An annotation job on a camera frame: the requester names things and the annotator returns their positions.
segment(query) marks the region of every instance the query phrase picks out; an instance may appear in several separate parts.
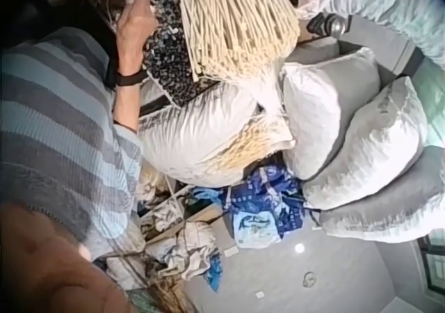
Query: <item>cloth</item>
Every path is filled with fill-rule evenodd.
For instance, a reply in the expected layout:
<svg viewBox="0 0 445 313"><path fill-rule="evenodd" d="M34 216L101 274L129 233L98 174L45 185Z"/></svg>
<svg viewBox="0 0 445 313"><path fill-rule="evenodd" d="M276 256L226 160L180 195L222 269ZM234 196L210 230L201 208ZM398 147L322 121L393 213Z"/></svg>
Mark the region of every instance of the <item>cloth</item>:
<svg viewBox="0 0 445 313"><path fill-rule="evenodd" d="M302 227L305 215L300 181L285 167L260 167L237 186L195 187L191 193L228 210L240 248L260 249L281 241L287 232Z"/></svg>
<svg viewBox="0 0 445 313"><path fill-rule="evenodd" d="M210 258L217 250L216 238L210 225L186 223L176 241L165 239L146 247L145 253L167 265L159 276L181 274L184 280L201 275L210 268Z"/></svg>
<svg viewBox="0 0 445 313"><path fill-rule="evenodd" d="M164 203L157 205L152 210L154 227L158 232L164 232L172 226L184 219L181 209L176 200L169 199Z"/></svg>
<svg viewBox="0 0 445 313"><path fill-rule="evenodd" d="M221 254L214 254L210 258L210 268L204 273L204 279L214 292L218 292L223 274L221 265Z"/></svg>
<svg viewBox="0 0 445 313"><path fill-rule="evenodd" d="M1 201L57 220L92 259L140 248L142 234L127 235L140 141L113 124L105 51L63 28L1 58Z"/></svg>

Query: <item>wall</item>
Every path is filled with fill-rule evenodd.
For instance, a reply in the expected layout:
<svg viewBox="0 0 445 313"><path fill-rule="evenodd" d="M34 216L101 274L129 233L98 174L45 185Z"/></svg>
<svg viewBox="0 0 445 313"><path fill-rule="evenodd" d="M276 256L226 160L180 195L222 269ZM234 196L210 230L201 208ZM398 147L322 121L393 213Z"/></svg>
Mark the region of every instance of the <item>wall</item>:
<svg viewBox="0 0 445 313"><path fill-rule="evenodd" d="M425 275L417 242L377 243L378 250L394 283L396 295L424 313L443 313L443 297L426 295Z"/></svg>
<svg viewBox="0 0 445 313"><path fill-rule="evenodd" d="M421 310L415 308L413 305L408 304L406 301L395 297L386 306L381 313L423 313Z"/></svg>
<svg viewBox="0 0 445 313"><path fill-rule="evenodd" d="M312 226L307 218L281 243L222 257L218 294L198 277L186 283L189 296L205 313L380 313L395 292L375 244L332 238ZM213 228L222 251L234 245L223 220ZM303 254L296 254L297 243L305 245ZM302 286L308 271L317 278L310 289Z"/></svg>

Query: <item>pile of clothes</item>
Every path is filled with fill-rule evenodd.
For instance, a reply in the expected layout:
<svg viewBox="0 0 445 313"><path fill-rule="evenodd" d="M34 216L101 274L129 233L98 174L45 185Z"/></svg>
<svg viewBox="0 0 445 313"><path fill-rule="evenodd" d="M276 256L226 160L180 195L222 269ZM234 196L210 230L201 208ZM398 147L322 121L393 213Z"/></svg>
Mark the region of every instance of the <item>pile of clothes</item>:
<svg viewBox="0 0 445 313"><path fill-rule="evenodd" d="M299 180L284 166L262 166L225 188L192 188L196 200L210 200L228 211L240 248L266 248L302 227L305 202Z"/></svg>

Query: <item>gray pillow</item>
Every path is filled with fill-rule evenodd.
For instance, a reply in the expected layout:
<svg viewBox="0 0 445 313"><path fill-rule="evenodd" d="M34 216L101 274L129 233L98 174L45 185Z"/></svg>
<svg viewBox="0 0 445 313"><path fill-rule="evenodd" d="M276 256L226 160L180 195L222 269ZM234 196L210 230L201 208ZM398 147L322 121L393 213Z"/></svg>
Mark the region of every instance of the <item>gray pillow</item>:
<svg viewBox="0 0 445 313"><path fill-rule="evenodd" d="M445 228L444 149L430 146L401 177L378 193L329 211L320 225L328 235L399 243Z"/></svg>

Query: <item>white cloth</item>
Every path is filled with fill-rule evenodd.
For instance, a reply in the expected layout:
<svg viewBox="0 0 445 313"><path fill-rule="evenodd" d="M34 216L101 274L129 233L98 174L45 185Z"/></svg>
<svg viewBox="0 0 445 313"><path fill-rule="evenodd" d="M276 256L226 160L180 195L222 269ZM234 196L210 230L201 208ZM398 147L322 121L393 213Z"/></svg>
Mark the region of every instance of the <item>white cloth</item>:
<svg viewBox="0 0 445 313"><path fill-rule="evenodd" d="M216 250L216 238L210 225L206 223L186 223L176 239L166 239L154 243L145 252L167 268L159 271L159 276L181 274L190 280L210 268L210 257Z"/></svg>
<svg viewBox="0 0 445 313"><path fill-rule="evenodd" d="M173 198L169 198L160 205L155 206L152 210L152 217L154 219L154 228L158 232L163 232L172 224L184 219L178 203Z"/></svg>

